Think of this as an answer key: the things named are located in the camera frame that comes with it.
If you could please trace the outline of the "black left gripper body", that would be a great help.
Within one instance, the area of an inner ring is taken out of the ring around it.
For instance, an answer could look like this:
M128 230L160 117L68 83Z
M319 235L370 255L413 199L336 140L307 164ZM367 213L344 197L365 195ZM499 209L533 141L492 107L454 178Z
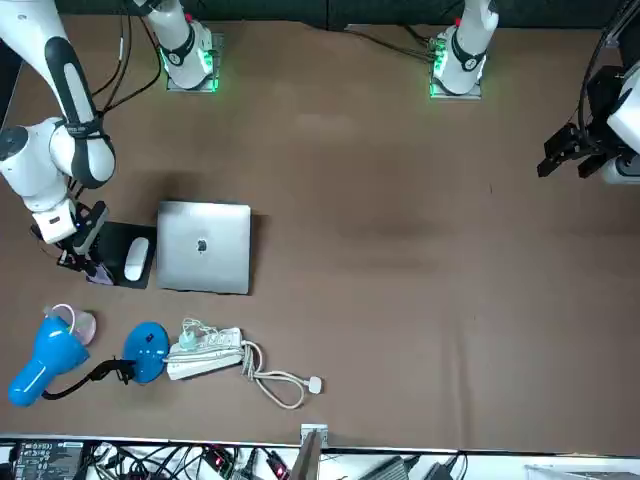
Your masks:
M587 76L581 94L579 129L580 146L588 153L619 156L624 151L622 141L607 124L618 101L624 73L622 66L604 65Z

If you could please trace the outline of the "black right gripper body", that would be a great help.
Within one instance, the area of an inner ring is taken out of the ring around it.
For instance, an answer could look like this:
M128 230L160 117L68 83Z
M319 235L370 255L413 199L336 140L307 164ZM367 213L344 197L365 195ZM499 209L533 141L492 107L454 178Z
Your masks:
M86 255L95 243L109 210L104 201L97 201L91 208L77 202L75 207L76 232L70 237L70 251L76 255Z

